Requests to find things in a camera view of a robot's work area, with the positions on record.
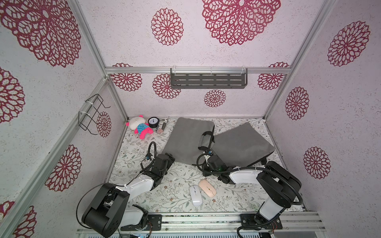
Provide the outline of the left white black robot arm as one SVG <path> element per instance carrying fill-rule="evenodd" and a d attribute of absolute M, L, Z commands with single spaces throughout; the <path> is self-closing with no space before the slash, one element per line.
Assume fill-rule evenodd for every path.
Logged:
<path fill-rule="evenodd" d="M 169 153 L 157 154 L 155 142 L 150 143 L 146 157 L 150 160 L 149 165 L 142 168 L 130 182 L 123 185 L 109 182 L 98 185 L 100 188 L 82 217 L 79 218 L 78 212 L 75 212 L 77 222 L 82 227 L 92 229 L 105 238 L 127 228 L 153 230 L 149 212 L 139 205 L 128 207 L 128 203 L 158 187 L 175 158 Z"/>

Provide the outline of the pink white plush toy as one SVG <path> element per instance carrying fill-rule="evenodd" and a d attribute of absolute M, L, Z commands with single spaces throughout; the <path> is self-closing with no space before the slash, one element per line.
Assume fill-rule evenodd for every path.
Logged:
<path fill-rule="evenodd" d="M 130 119 L 126 123 L 126 126 L 131 131 L 134 131 L 135 134 L 138 134 L 139 138 L 141 140 L 145 139 L 145 137 L 148 134 L 153 134 L 154 133 L 153 129 L 146 122 L 146 120 L 143 117 L 143 115 L 139 115 L 138 117 L 134 117 L 134 118 Z"/>

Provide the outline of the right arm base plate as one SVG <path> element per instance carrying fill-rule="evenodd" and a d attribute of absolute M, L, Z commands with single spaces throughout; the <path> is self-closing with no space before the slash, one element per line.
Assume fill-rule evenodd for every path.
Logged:
<path fill-rule="evenodd" d="M 245 230 L 281 230 L 283 229 L 282 223 L 279 217 L 272 219 L 270 223 L 266 218 L 260 214 L 240 214 L 241 226 Z"/>

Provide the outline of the pink computer mouse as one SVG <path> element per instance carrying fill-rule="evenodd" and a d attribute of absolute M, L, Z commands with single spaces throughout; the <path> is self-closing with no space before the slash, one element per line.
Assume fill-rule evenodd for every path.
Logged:
<path fill-rule="evenodd" d="M 216 189 L 206 179 L 202 179 L 198 186 L 206 193 L 208 197 L 213 198 L 216 196 Z"/>

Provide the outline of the grey metal wall shelf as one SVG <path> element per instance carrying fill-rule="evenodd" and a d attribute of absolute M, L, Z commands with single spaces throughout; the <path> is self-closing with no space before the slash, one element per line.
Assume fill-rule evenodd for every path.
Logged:
<path fill-rule="evenodd" d="M 171 68 L 170 85 L 173 89 L 244 89 L 248 74 L 246 68 L 238 73 L 185 73 Z"/>

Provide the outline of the small striped tool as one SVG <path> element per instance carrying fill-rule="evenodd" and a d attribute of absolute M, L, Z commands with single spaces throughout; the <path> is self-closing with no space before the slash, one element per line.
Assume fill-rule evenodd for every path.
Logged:
<path fill-rule="evenodd" d="M 156 129 L 156 132 L 158 134 L 162 134 L 165 131 L 167 124 L 168 124 L 168 119 L 161 120 L 158 128 Z"/>

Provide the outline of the black round gauge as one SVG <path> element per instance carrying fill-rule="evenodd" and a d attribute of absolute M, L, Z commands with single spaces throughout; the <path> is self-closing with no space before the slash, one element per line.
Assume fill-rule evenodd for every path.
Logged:
<path fill-rule="evenodd" d="M 158 128 L 159 123 L 160 123 L 160 119 L 157 117 L 151 117 L 148 119 L 148 125 L 152 129 Z"/>

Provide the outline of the aluminium front rail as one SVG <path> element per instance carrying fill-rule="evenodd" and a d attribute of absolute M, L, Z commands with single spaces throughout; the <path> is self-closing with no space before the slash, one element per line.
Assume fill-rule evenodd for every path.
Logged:
<path fill-rule="evenodd" d="M 240 214 L 235 212 L 210 213 L 162 213 L 161 231 L 155 233 L 230 233 L 241 227 Z M 245 230 L 248 232 L 325 232 L 325 226 L 317 212 L 284 212 L 280 216 L 281 230 Z"/>

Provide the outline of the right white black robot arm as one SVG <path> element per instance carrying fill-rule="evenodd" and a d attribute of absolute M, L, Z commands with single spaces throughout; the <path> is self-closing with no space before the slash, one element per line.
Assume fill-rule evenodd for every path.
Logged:
<path fill-rule="evenodd" d="M 275 228 L 276 221 L 286 209 L 303 204 L 299 193 L 301 182 L 274 161 L 259 167 L 227 167 L 216 154 L 203 153 L 197 158 L 195 166 L 204 175 L 216 176 L 225 184 L 254 184 L 257 181 L 267 193 L 268 198 L 255 216 L 237 228 L 240 238 L 242 230 L 260 231 L 269 226 Z"/>

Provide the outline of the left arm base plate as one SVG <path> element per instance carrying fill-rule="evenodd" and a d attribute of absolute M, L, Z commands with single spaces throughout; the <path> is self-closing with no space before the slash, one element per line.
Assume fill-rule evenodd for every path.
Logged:
<path fill-rule="evenodd" d="M 142 222 L 138 223 L 137 225 L 126 225 L 120 227 L 121 231 L 161 231 L 162 227 L 162 218 L 163 216 L 161 214 L 159 215 L 153 215 L 148 214 L 147 216 L 144 216 L 142 219 Z"/>

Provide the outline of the grey laptop bag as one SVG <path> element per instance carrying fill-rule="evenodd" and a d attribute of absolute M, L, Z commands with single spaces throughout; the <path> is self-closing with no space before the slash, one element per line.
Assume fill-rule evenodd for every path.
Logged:
<path fill-rule="evenodd" d="M 250 123 L 218 134 L 212 150 L 227 166 L 250 166 L 267 158 L 275 151 Z"/>
<path fill-rule="evenodd" d="M 192 165 L 211 144 L 214 122 L 178 118 L 162 151 L 170 154 L 178 163 Z"/>

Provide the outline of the white computer mouse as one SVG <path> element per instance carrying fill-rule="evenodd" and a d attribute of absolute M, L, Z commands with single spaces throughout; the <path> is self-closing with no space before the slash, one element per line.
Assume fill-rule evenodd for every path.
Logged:
<path fill-rule="evenodd" d="M 195 207 L 199 207 L 202 205 L 202 196 L 198 185 L 190 186 L 190 196 L 192 204 Z"/>

